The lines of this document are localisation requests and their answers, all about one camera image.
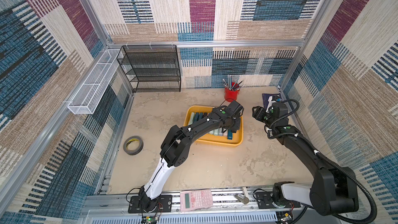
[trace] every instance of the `cable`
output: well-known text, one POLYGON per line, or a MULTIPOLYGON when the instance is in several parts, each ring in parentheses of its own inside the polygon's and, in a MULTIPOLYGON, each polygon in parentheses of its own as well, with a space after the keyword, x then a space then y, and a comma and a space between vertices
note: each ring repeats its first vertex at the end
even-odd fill
POLYGON ((345 222, 349 222, 349 223, 353 223, 353 224, 368 224, 368 223, 371 223, 372 221, 374 221, 376 216, 377 216, 377 206, 376 206, 375 200, 373 199, 373 197, 369 193, 369 191, 367 191, 367 189, 358 180, 356 180, 356 178, 351 176, 342 167, 340 167, 335 162, 331 161, 324 154, 322 154, 321 152, 317 152, 316 155, 318 157, 320 157, 323 161, 325 161, 326 163, 331 165, 332 167, 336 168, 336 170, 338 170, 341 173, 343 173, 344 175, 346 175, 346 177, 350 178, 351 181, 353 181, 358 186, 358 188, 365 194, 365 196, 368 199, 369 204, 371 206, 371 212, 369 213, 369 215, 366 218, 364 218, 362 220, 350 219, 350 218, 347 218, 347 217, 343 217, 343 216, 341 216, 339 214, 334 214, 333 216, 338 218, 338 219, 341 219, 341 220, 343 220, 345 222))
POLYGON ((292 216, 292 219, 293 219, 293 213, 292 213, 292 211, 293 211, 293 209, 295 208, 295 204, 294 204, 292 201, 290 201, 290 206, 292 206, 292 209, 290 210, 290 215, 292 216))
POLYGON ((229 99, 231 99, 231 100, 234 101, 234 99, 232 99, 232 98, 226 98, 226 99, 219 105, 219 107, 221 107, 221 105, 222 105, 226 100, 229 100, 229 99))
POLYGON ((142 219, 144 218, 144 214, 142 213, 143 207, 142 207, 142 201, 141 200, 140 200, 140 205, 141 205, 141 221, 142 221, 142 219))
POLYGON ((263 189, 260 189, 260 188, 258 188, 258 189, 255 189, 255 190, 253 191, 253 198, 254 198, 254 199, 256 199, 256 201, 258 201, 258 199, 257 199, 257 198, 256 198, 256 196, 254 195, 254 193, 256 193, 256 192, 257 192, 257 190, 262 190, 262 191, 266 192, 265 190, 263 190, 263 189))
MULTIPOLYGON (((284 135, 295 136, 296 134, 295 133, 291 133, 291 132, 286 132, 286 133, 280 133, 278 135, 275 135, 272 138, 279 138, 279 137, 284 136, 284 135)), ((365 194, 365 196, 368 199, 369 204, 371 206, 371 211, 369 213, 369 216, 367 216, 366 218, 364 218, 362 220, 350 219, 350 218, 347 218, 347 217, 343 217, 343 216, 341 216, 339 214, 334 214, 333 216, 338 218, 338 219, 341 219, 343 221, 346 221, 346 222, 349 222, 349 223, 353 223, 353 224, 368 224, 368 223, 371 223, 372 221, 374 221, 376 216, 377 216, 377 206, 376 206, 375 200, 373 199, 373 197, 369 193, 369 191, 367 191, 367 189, 358 180, 356 180, 356 178, 354 178, 349 173, 347 173, 340 165, 338 165, 337 163, 331 161, 324 154, 319 152, 315 148, 315 146, 308 139, 306 139, 306 137, 304 137, 302 134, 298 134, 297 137, 300 138, 301 140, 303 140, 312 150, 314 150, 314 152, 316 151, 315 154, 316 154, 317 157, 319 157, 324 162, 326 162, 327 164, 329 164, 330 166, 332 166, 333 168, 335 168, 339 172, 343 173, 346 177, 348 177, 351 181, 353 181, 356 184, 356 186, 365 194)))
POLYGON ((130 201, 129 200, 127 200, 127 196, 130 194, 130 192, 131 191, 133 191, 134 189, 140 189, 140 188, 133 188, 133 189, 130 189, 130 191, 127 193, 127 195, 126 195, 126 201, 128 202, 128 203, 130 203, 130 201))
MULTIPOLYGON (((292 114, 295 113, 295 112, 298 110, 298 108, 300 107, 299 102, 296 101, 296 100, 294 100, 294 99, 289 99, 289 100, 286 100, 286 101, 282 101, 282 103, 285 103, 285 102, 288 102, 288 101, 295 102, 295 103, 296 103, 296 108, 295 108, 293 111, 289 112, 288 114, 285 114, 285 115, 283 115, 282 117, 279 117, 278 119, 276 119, 276 120, 270 125, 270 129, 272 129, 272 126, 273 126, 277 121, 279 121, 279 120, 281 120, 282 118, 285 118, 285 117, 287 117, 287 116, 289 116, 289 115, 292 115, 292 114)), ((376 218, 376 216, 377 216, 377 206, 376 206, 375 200, 373 199, 373 197, 372 197, 372 195, 369 193, 369 191, 368 191, 368 190, 367 190, 355 177, 351 176, 351 175, 350 175, 349 173, 347 173, 340 165, 338 165, 337 163, 331 161, 331 160, 330 160, 329 158, 327 158, 324 154, 322 154, 321 152, 319 152, 319 151, 315 148, 315 146, 314 146, 308 139, 306 139, 306 137, 304 137, 302 134, 296 134, 296 133, 291 133, 291 132, 285 132, 285 133, 277 134, 277 135, 275 135, 275 136, 271 136, 271 130, 268 130, 268 132, 267 132, 267 136, 268 136, 269 139, 279 138, 279 137, 284 136, 284 135, 295 136, 295 137, 298 137, 298 138, 300 138, 301 140, 303 140, 303 141, 315 152, 315 155, 316 155, 317 157, 319 157, 321 160, 323 160, 324 162, 326 162, 327 164, 329 164, 330 166, 332 166, 333 168, 335 168, 335 169, 338 170, 339 172, 343 173, 346 177, 348 177, 351 181, 353 181, 353 182, 356 184, 356 186, 365 194, 365 196, 366 196, 366 198, 368 199, 369 204, 370 204, 370 206, 371 206, 371 211, 370 211, 369 215, 368 215, 366 218, 362 219, 362 220, 350 219, 350 218, 347 218, 347 217, 343 217, 343 216, 341 216, 341 215, 339 215, 339 214, 334 214, 334 215, 333 215, 334 217, 336 217, 336 218, 338 218, 338 219, 341 219, 341 220, 343 220, 343 221, 349 222, 349 223, 353 223, 353 224, 368 224, 368 223, 371 223, 372 221, 375 220, 375 218, 376 218)), ((296 219, 295 221, 293 221, 291 224, 294 224, 294 223, 299 219, 299 217, 301 218, 301 214, 300 214, 300 215, 297 217, 297 219, 296 219)))
POLYGON ((301 211, 301 213, 290 223, 294 224, 300 220, 300 218, 304 215, 304 213, 307 211, 307 206, 304 207, 304 209, 301 211))
POLYGON ((159 202, 159 208, 161 208, 161 209, 162 209, 162 211, 160 212, 160 215, 159 215, 158 221, 160 220, 160 217, 162 216, 162 213, 163 213, 163 204, 162 204, 162 203, 160 203, 160 202, 159 202))
POLYGON ((156 205, 158 205, 158 204, 159 204, 159 207, 158 207, 158 209, 156 210, 155 216, 153 217, 153 218, 155 218, 155 219, 156 219, 156 215, 158 214, 158 211, 159 211, 159 209, 160 209, 160 202, 157 202, 157 203, 156 203, 156 205))

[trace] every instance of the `striped fabric wall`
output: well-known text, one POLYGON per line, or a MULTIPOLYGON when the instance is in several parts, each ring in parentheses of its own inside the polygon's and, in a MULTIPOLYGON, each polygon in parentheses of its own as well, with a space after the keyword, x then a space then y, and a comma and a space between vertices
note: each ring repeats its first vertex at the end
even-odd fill
POLYGON ((129 98, 121 76, 115 73, 94 114, 68 115, 0 224, 77 222, 86 196, 95 191, 129 98))
POLYGON ((183 88, 224 87, 227 75, 245 86, 277 86, 297 47, 179 48, 183 88))
POLYGON ((398 0, 334 0, 284 90, 307 137, 371 192, 375 223, 398 223, 397 13, 398 0))
MULTIPOLYGON (((90 0, 113 42, 301 39, 321 0, 90 0)), ((182 87, 278 85, 296 47, 182 48, 182 87)))
POLYGON ((114 42, 137 42, 302 38, 321 0, 90 1, 114 42))
MULTIPOLYGON (((0 185, 102 49, 79 0, 0 0, 0 185)), ((113 78, 101 109, 70 114, 0 223, 75 220, 109 152, 127 89, 113 78)))

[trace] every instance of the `small metal object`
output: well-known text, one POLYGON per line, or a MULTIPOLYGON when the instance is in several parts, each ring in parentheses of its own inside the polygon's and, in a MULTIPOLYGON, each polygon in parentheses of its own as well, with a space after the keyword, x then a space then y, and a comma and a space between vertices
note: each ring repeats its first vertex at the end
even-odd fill
POLYGON ((249 198, 247 198, 247 197, 244 197, 244 196, 241 196, 241 195, 238 195, 238 194, 236 194, 234 197, 235 197, 238 201, 240 201, 241 203, 243 203, 243 204, 249 203, 249 198))

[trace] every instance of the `red cup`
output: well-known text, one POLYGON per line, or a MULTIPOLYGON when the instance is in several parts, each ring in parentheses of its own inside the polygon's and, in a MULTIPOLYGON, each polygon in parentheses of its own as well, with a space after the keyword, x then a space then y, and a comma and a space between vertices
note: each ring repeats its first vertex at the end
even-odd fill
POLYGON ((238 98, 239 91, 240 90, 232 91, 225 87, 224 88, 224 99, 227 102, 236 101, 236 99, 238 98))

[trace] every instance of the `mounting plate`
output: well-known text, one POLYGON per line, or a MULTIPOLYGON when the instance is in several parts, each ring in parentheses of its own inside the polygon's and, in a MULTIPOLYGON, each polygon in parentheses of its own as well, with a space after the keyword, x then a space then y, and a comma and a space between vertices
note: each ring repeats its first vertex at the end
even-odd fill
MULTIPOLYGON (((172 211, 172 195, 160 195, 157 197, 157 201, 162 203, 163 206, 163 213, 165 212, 171 212, 172 211)), ((156 205, 155 209, 149 212, 151 215, 154 215, 156 211, 159 209, 159 204, 156 205)), ((139 196, 133 196, 130 199, 130 204, 129 204, 129 209, 128 212, 129 214, 140 214, 141 213, 141 205, 140 205, 140 199, 139 196)))
MULTIPOLYGON (((268 191, 261 191, 261 192, 256 192, 254 193, 254 195, 256 196, 257 200, 257 205, 259 209, 269 209, 269 208, 276 208, 273 204, 272 204, 272 197, 271 197, 271 193, 272 192, 268 192, 268 191)), ((295 207, 300 208, 301 205, 299 202, 296 201, 289 201, 292 202, 295 207)))

